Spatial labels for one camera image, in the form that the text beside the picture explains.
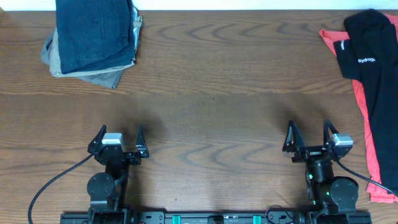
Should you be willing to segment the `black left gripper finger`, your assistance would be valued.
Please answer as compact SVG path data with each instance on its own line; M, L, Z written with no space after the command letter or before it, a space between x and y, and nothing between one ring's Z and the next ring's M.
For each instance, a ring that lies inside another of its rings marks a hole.
M147 147L146 141L144 139L143 129L142 129L141 125L139 125L138 129L137 129L136 147Z
M106 125L102 125L101 129L97 133L97 135L93 138L93 140L89 143L89 146L99 146L102 144L103 136L106 134Z

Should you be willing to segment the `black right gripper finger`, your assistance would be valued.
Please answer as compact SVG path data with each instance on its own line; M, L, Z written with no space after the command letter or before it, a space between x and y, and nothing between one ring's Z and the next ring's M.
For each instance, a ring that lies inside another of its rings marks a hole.
M338 130L332 125L329 119L323 122L323 144L327 145L330 140L330 133L339 134Z
M283 152L297 152L299 148L304 146L300 130L295 124L294 120L290 120L288 123L287 135L285 138L284 145L282 147Z

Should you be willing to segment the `navy blue shorts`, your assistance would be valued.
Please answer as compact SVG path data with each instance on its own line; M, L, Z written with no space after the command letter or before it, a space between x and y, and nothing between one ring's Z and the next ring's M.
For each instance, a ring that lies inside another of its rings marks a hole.
M129 0L57 0L56 23L62 73L131 64L133 3Z

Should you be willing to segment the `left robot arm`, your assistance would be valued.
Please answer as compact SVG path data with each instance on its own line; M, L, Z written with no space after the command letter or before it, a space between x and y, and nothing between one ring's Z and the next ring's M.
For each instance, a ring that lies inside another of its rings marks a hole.
M124 205L124 198L129 177L129 167L141 164L149 157L149 150L144 139L142 126L138 126L136 151L124 150L123 135L109 133L103 125L98 134L88 145L88 152L94 159L105 166L104 172L93 175L87 184L90 196L88 224L139 223L139 215Z

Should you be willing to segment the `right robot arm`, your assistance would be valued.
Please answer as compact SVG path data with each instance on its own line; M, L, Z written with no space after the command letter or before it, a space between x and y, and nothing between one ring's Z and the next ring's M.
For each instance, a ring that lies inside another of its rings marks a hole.
M336 176L332 165L353 147L349 134L339 133L329 120L323 123L323 144L305 145L294 121L288 123L283 152L292 153L293 163L305 163L308 199L313 208L295 212L294 223L348 223L356 212L359 186L350 177Z

